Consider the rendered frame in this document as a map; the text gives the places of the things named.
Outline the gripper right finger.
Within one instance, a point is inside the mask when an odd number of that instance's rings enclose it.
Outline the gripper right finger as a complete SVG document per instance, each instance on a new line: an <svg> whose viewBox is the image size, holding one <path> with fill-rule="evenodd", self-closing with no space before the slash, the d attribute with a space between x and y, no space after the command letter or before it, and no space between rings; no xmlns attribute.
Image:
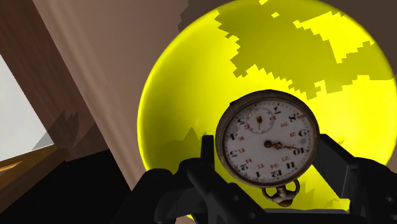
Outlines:
<svg viewBox="0 0 397 224"><path fill-rule="evenodd" d="M397 224L397 173L352 156L326 134L320 135L313 166L339 198L350 200L350 215L366 224Z"/></svg>

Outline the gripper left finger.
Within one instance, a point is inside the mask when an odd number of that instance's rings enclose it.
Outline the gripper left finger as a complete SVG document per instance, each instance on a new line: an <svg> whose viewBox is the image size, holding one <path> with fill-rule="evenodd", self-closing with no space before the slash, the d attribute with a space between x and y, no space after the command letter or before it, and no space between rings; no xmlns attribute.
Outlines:
<svg viewBox="0 0 397 224"><path fill-rule="evenodd" d="M190 214L196 224L265 224L264 210L237 184L214 170L214 137L204 135L200 157L178 171L146 171L112 224L176 224Z"/></svg>

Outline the silver pocket watch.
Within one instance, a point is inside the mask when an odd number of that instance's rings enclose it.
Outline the silver pocket watch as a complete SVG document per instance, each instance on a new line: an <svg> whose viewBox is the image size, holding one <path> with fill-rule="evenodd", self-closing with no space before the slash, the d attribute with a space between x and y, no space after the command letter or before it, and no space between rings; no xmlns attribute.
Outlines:
<svg viewBox="0 0 397 224"><path fill-rule="evenodd" d="M303 101L260 90L230 103L217 125L215 147L235 179L288 207L300 191L298 178L314 161L319 136L316 117Z"/></svg>

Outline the yellow round plate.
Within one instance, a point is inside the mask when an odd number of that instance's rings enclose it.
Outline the yellow round plate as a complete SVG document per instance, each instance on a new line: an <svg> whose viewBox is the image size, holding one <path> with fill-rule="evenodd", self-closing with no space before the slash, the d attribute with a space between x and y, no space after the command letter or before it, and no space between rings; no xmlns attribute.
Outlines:
<svg viewBox="0 0 397 224"><path fill-rule="evenodd" d="M145 168L176 172L216 135L230 103L252 92L294 95L319 133L355 157L386 164L397 143L397 84L378 44L362 26L322 0L234 0L190 24L161 54L144 86L137 117ZM215 169L262 208L262 190ZM347 209L311 165L298 178L294 209Z"/></svg>

